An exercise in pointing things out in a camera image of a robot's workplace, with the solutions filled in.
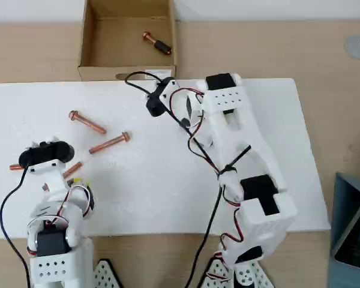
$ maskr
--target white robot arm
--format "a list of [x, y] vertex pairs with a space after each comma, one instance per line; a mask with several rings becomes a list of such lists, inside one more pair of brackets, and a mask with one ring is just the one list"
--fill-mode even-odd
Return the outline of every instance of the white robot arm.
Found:
[[35, 288], [93, 288], [93, 244], [82, 235], [83, 222], [94, 209], [89, 186], [62, 175], [73, 158], [65, 142], [42, 142], [19, 158], [30, 174], [45, 179], [46, 196], [31, 214], [27, 251]]
[[[184, 117], [182, 123], [191, 126], [192, 119], [201, 117], [209, 127], [207, 132], [203, 130], [202, 136], [194, 134], [192, 138], [203, 143], [203, 147], [212, 144], [211, 149], [217, 155], [214, 163], [218, 168], [218, 181], [228, 195], [224, 198], [236, 207], [235, 229], [222, 234], [219, 250], [215, 253], [233, 277], [231, 272], [237, 271], [239, 266], [248, 267], [246, 270], [249, 271], [250, 267], [258, 266], [258, 260], [274, 252], [285, 238], [297, 210], [273, 151], [259, 130], [240, 76], [228, 73], [209, 76], [198, 81], [197, 88], [198, 92], [190, 92], [171, 80], [171, 85], [161, 92], [160, 100], [173, 113], [172, 98], [179, 93], [183, 105], [178, 107], [176, 114]], [[264, 175], [240, 177], [233, 163], [248, 151], [263, 167]], [[255, 271], [249, 274], [253, 275], [253, 279], [249, 277], [252, 281], [243, 279], [240, 284], [258, 287], [255, 274]], [[215, 275], [215, 280], [227, 280], [225, 274], [221, 276]]]

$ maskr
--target wooden table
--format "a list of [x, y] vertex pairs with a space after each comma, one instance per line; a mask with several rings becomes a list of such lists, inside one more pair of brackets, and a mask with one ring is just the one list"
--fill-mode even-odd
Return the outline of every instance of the wooden table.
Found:
[[[177, 76], [235, 71], [242, 77], [294, 78], [331, 209], [335, 172], [360, 176], [360, 61], [343, 48], [353, 34], [360, 34], [360, 20], [179, 23]], [[0, 25], [0, 82], [80, 80], [79, 41], [76, 23]], [[95, 259], [111, 258], [126, 288], [183, 287], [201, 240], [201, 235], [95, 238]], [[25, 247], [24, 240], [15, 242]], [[217, 242], [208, 241], [195, 285]], [[329, 232], [294, 233], [262, 263], [277, 287], [325, 287], [328, 249]], [[23, 268], [0, 240], [0, 288], [13, 285], [25, 287]]]

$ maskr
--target open cardboard box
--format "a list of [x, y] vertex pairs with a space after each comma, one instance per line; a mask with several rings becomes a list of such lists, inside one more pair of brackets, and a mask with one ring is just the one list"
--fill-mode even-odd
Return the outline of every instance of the open cardboard box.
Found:
[[[143, 40], [144, 31], [172, 47], [172, 54], [164, 55]], [[82, 80], [123, 80], [131, 72], [146, 70], [159, 77], [175, 75], [172, 0], [86, 0], [79, 64]]]

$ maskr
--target white foam board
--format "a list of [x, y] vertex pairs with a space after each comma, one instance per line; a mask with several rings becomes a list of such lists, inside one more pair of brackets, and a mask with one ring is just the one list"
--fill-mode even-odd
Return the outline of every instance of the white foam board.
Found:
[[[179, 81], [195, 87], [194, 80]], [[146, 89], [153, 82], [138, 82]], [[329, 229], [316, 164], [311, 152], [296, 85], [292, 79], [244, 80], [259, 127], [274, 150], [299, 214], [290, 231]], [[85, 223], [87, 235], [204, 233], [218, 193], [212, 169], [187, 149], [187, 135], [168, 116], [153, 118], [142, 92], [124, 82], [0, 84], [0, 204], [18, 183], [21, 172], [9, 171], [31, 141], [50, 136], [71, 144], [85, 165], [75, 176], [87, 179], [96, 209]], [[71, 122], [79, 110], [107, 129], [101, 135]], [[90, 156], [88, 149], [127, 131], [120, 143]], [[239, 172], [253, 174], [245, 157]], [[4, 210], [12, 237], [25, 237], [44, 181], [27, 175], [23, 187]], [[221, 203], [212, 234], [231, 231], [232, 208]]]

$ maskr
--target label sticker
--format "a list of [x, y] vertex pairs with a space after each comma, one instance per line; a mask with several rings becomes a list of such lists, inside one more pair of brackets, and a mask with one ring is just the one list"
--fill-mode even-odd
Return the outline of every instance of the label sticker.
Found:
[[[164, 79], [164, 78], [170, 77], [172, 75], [172, 70], [148, 69], [148, 70], [145, 70], [145, 71], [147, 73], [151, 73], [153, 75], [156, 75], [160, 79]], [[154, 80], [154, 78], [152, 76], [149, 76], [149, 75], [146, 75], [145, 79], [146, 80]]]

